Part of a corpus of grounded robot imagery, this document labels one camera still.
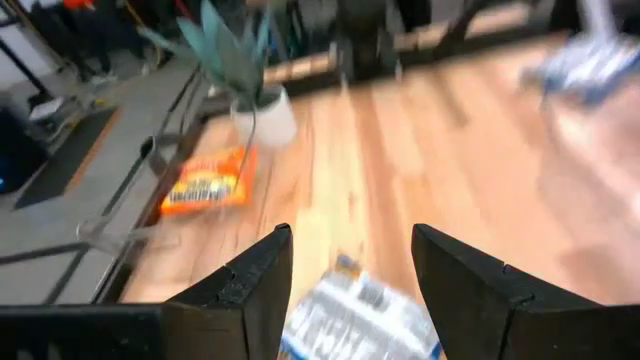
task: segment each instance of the snack bag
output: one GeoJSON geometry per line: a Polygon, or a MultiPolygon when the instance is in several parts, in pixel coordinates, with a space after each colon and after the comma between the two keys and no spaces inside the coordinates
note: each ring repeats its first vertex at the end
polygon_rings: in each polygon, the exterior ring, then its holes
{"type": "Polygon", "coordinates": [[[249,203],[257,154],[255,148],[248,151],[242,174],[243,146],[189,159],[183,165],[178,181],[162,201],[160,212],[163,215],[183,214],[249,203]]]}

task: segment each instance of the chip bag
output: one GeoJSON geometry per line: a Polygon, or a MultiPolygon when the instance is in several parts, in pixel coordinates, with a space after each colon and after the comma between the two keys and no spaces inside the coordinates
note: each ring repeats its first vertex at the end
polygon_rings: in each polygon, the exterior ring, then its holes
{"type": "Polygon", "coordinates": [[[257,163],[255,148],[248,151],[242,173],[240,167],[245,156],[242,146],[189,159],[162,201],[160,212],[172,215],[248,204],[257,163]]]}

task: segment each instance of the white pot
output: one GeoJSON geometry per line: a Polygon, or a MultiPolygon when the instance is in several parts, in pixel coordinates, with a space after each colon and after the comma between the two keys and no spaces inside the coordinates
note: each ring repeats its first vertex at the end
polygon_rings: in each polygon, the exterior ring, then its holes
{"type": "MultiPolygon", "coordinates": [[[[277,99],[269,105],[256,111],[256,129],[254,144],[266,147],[281,147],[287,145],[296,135],[296,122],[289,103],[287,91],[282,86],[265,87],[265,92],[279,94],[277,99]]],[[[253,113],[239,111],[238,101],[231,103],[231,117],[238,129],[240,138],[246,141],[253,127],[253,113]]]]}

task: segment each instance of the black floor mat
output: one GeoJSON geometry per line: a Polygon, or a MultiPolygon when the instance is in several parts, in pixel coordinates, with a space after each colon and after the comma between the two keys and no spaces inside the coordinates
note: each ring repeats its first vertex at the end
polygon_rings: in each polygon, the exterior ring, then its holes
{"type": "Polygon", "coordinates": [[[116,108],[110,108],[82,119],[29,184],[15,209],[62,195],[115,111],[116,108]]]}

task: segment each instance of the wooden table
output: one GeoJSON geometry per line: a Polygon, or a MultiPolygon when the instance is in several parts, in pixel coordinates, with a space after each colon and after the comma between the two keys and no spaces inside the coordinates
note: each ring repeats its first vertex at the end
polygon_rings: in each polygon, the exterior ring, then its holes
{"type": "MultiPolygon", "coordinates": [[[[616,167],[603,154],[617,142],[606,129],[600,141],[593,125],[619,113],[589,120],[593,114],[557,106],[550,117],[540,111],[538,93],[518,85],[523,67],[559,41],[521,43],[417,68],[399,81],[297,98],[298,135],[263,157],[252,205],[224,219],[166,223],[158,236],[180,245],[147,251],[122,300],[165,300],[288,222],[290,307],[339,253],[421,301],[410,254],[414,223],[595,301],[639,302],[640,241],[624,197],[632,185],[611,191],[602,180],[607,171],[596,169],[599,161],[616,167]]],[[[640,117],[628,106],[640,95],[625,96],[617,111],[640,117]]],[[[233,143],[233,133],[229,119],[212,120],[195,155],[233,143]]],[[[623,152],[640,155],[637,137],[629,139],[623,152]]]]}

